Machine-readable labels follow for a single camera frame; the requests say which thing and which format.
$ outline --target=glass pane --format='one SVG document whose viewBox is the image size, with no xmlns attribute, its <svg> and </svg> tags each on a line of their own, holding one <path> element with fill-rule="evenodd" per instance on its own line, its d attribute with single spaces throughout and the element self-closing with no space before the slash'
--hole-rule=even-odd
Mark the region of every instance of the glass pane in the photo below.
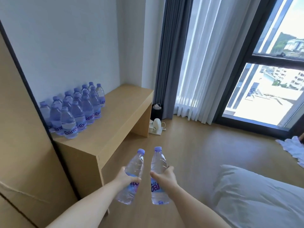
<svg viewBox="0 0 304 228">
<path fill-rule="evenodd" d="M 254 53 L 304 58 L 304 0 L 277 0 Z"/>
<path fill-rule="evenodd" d="M 304 71 L 247 63 L 223 116 L 282 125 L 304 90 Z"/>
</svg>

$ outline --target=left hand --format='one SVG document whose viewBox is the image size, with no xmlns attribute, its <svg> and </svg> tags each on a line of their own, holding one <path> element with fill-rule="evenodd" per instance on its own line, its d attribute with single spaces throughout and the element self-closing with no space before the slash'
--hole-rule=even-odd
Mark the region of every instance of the left hand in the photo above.
<svg viewBox="0 0 304 228">
<path fill-rule="evenodd" d="M 114 181 L 120 184 L 121 189 L 127 187 L 131 182 L 140 183 L 141 179 L 139 177 L 128 176 L 125 172 L 125 167 L 121 167 Z"/>
</svg>

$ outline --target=water bottle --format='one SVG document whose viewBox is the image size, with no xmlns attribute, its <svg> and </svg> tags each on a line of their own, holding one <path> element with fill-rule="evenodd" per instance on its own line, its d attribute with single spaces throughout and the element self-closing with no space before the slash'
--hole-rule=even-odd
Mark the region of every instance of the water bottle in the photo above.
<svg viewBox="0 0 304 228">
<path fill-rule="evenodd" d="M 89 91 L 88 86 L 86 84 L 82 85 L 82 90 L 81 90 L 82 94 L 83 94 L 84 90 L 88 90 Z"/>
<path fill-rule="evenodd" d="M 64 95 L 65 95 L 64 99 L 67 99 L 69 101 L 69 103 L 72 104 L 73 97 L 70 95 L 70 92 L 66 91 L 66 92 L 64 92 Z"/>
<path fill-rule="evenodd" d="M 162 150 L 160 146 L 155 147 L 154 151 L 155 153 L 151 162 L 151 171 L 157 174 L 162 174 L 168 168 L 166 159 L 161 152 Z M 153 204 L 162 205 L 170 202 L 169 196 L 153 178 L 151 178 L 151 194 Z"/>
<path fill-rule="evenodd" d="M 57 104 L 51 105 L 50 120 L 55 130 L 55 133 L 58 135 L 63 135 L 64 131 L 61 125 L 61 110 L 59 109 Z"/>
<path fill-rule="evenodd" d="M 49 131 L 50 132 L 55 132 L 54 128 L 52 127 L 51 120 L 50 120 L 50 111 L 51 111 L 51 108 L 44 101 L 40 102 L 39 104 L 40 104 L 41 114 L 43 116 L 43 119 L 44 119 L 45 123 L 48 126 Z"/>
<path fill-rule="evenodd" d="M 67 107 L 62 107 L 61 124 L 64 130 L 64 136 L 68 139 L 76 138 L 78 128 L 73 115 L 68 111 Z"/>
<path fill-rule="evenodd" d="M 97 84 L 96 92 L 98 95 L 99 103 L 101 107 L 104 107 L 105 105 L 105 96 L 104 96 L 104 91 L 103 88 L 101 87 L 101 84 Z"/>
<path fill-rule="evenodd" d="M 88 96 L 89 97 L 89 90 L 83 90 L 82 92 L 82 96 L 81 96 L 81 100 L 83 101 L 85 96 Z"/>
<path fill-rule="evenodd" d="M 82 93 L 80 92 L 80 90 L 78 88 L 74 88 L 74 94 L 80 94 L 80 97 L 82 95 Z"/>
<path fill-rule="evenodd" d="M 145 151 L 143 149 L 139 149 L 137 154 L 132 158 L 129 164 L 125 168 L 125 172 L 129 176 L 140 177 L 143 173 L 143 156 L 145 155 Z M 137 192 L 139 183 L 132 182 L 126 188 L 124 188 L 121 192 L 116 196 L 116 200 L 124 203 L 131 204 L 135 194 Z"/>
<path fill-rule="evenodd" d="M 80 93 L 75 93 L 73 94 L 73 101 L 77 101 L 78 102 L 78 106 L 80 106 L 80 108 L 82 108 L 82 101 L 81 101 L 81 95 Z"/>
<path fill-rule="evenodd" d="M 94 111 L 94 119 L 101 118 L 101 106 L 99 103 L 99 100 L 97 98 L 97 93 L 93 92 L 90 102 L 93 106 L 93 111 Z"/>
<path fill-rule="evenodd" d="M 96 92 L 96 88 L 95 88 L 94 86 L 91 87 L 91 91 L 90 91 L 90 93 L 89 93 L 89 96 L 92 97 L 92 94 L 93 94 L 93 93 L 96 93 L 96 96 L 98 97 L 98 94 L 97 94 L 97 92 Z"/>
<path fill-rule="evenodd" d="M 89 96 L 85 96 L 84 100 L 82 101 L 82 110 L 83 113 L 85 114 L 87 125 L 94 123 L 94 115 L 95 115 L 93 112 L 93 106 L 89 99 L 90 99 Z"/>
<path fill-rule="evenodd" d="M 69 103 L 69 100 L 66 98 L 63 99 L 62 108 L 63 107 L 67 107 L 68 111 L 71 112 L 71 104 Z"/>
<path fill-rule="evenodd" d="M 81 132 L 87 128 L 85 114 L 82 109 L 79 107 L 78 102 L 74 101 L 71 106 L 71 113 L 76 121 L 78 126 L 78 132 Z"/>
<path fill-rule="evenodd" d="M 58 108 L 61 110 L 61 108 L 62 108 L 62 101 L 60 100 L 60 98 L 58 96 L 54 96 L 53 97 L 53 104 L 57 105 Z"/>
<path fill-rule="evenodd" d="M 94 84 L 93 84 L 92 81 L 90 81 L 90 82 L 89 82 L 89 91 L 91 90 L 91 87 L 92 87 L 92 86 L 94 86 Z"/>
</svg>

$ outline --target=hand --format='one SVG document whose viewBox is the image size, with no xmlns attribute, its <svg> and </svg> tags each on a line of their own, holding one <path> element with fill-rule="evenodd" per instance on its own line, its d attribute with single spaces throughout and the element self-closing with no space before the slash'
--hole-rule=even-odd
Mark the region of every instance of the hand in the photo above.
<svg viewBox="0 0 304 228">
<path fill-rule="evenodd" d="M 178 187 L 175 174 L 173 173 L 174 167 L 169 166 L 164 173 L 157 174 L 153 171 L 150 172 L 152 178 L 154 178 L 161 188 L 170 196 L 172 190 Z"/>
<path fill-rule="evenodd" d="M 121 189 L 123 189 L 127 187 L 131 182 L 140 183 L 141 179 L 139 177 L 128 176 L 125 172 L 125 167 L 123 166 L 113 181 L 117 182 L 120 185 Z"/>
</svg>

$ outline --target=sheer white curtain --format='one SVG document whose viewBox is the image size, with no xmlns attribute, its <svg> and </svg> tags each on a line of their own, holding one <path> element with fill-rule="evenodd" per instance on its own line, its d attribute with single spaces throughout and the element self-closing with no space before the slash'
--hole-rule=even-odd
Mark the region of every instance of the sheer white curtain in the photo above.
<svg viewBox="0 0 304 228">
<path fill-rule="evenodd" d="M 211 124 L 260 0 L 193 0 L 174 114 Z"/>
</svg>

